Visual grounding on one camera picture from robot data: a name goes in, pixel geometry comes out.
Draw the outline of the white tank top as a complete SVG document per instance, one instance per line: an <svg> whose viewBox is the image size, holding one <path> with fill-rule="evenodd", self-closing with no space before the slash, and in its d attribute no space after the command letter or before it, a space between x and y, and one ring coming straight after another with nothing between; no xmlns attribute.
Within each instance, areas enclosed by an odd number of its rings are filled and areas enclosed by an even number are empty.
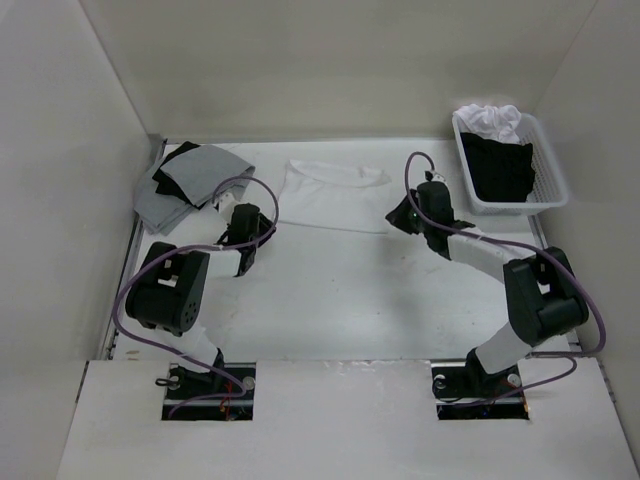
<svg viewBox="0 0 640 480"><path fill-rule="evenodd" d="M367 166L290 160L279 194L279 221L291 225L385 234L392 180Z"/></svg>

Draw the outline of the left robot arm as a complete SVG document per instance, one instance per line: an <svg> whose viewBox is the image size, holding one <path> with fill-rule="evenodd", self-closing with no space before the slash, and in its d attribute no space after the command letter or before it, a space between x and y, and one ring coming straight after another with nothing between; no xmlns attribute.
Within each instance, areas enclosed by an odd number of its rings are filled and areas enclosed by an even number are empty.
<svg viewBox="0 0 640 480"><path fill-rule="evenodd" d="M126 315L150 332L132 339L174 355L193 366L190 386L206 399L224 387L220 350L198 316L210 280L237 278L253 266L259 247L275 233L275 222L256 205L237 204L226 230L204 250L181 250L155 242L142 263L140 278L126 295Z"/></svg>

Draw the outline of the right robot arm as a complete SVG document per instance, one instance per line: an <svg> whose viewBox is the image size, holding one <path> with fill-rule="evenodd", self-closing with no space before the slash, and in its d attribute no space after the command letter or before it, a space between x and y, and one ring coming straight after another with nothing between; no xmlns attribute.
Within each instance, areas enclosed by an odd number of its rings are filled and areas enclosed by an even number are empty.
<svg viewBox="0 0 640 480"><path fill-rule="evenodd" d="M459 375L475 395L489 394L500 377L536 347L588 319L584 295L562 250L536 250L486 236L454 217L443 182L426 181L411 189L385 219L404 233L423 236L444 259L470 266L504 286L507 323L467 354Z"/></svg>

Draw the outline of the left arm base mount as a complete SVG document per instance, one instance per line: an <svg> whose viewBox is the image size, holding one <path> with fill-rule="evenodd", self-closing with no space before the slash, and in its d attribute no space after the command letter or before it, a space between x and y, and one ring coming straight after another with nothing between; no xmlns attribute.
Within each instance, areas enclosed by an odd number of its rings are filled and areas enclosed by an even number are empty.
<svg viewBox="0 0 640 480"><path fill-rule="evenodd" d="M155 385L164 389L163 421L251 421L256 389L255 363L230 363L220 368L244 384L246 392L229 379L213 373L198 373L171 364Z"/></svg>

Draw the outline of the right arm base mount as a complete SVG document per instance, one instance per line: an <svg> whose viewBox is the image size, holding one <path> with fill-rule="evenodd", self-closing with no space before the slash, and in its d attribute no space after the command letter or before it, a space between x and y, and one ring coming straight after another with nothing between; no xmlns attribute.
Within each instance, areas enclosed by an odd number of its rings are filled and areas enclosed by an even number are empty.
<svg viewBox="0 0 640 480"><path fill-rule="evenodd" d="M463 362L433 363L432 393L441 421L528 420L525 395L517 366L475 380Z"/></svg>

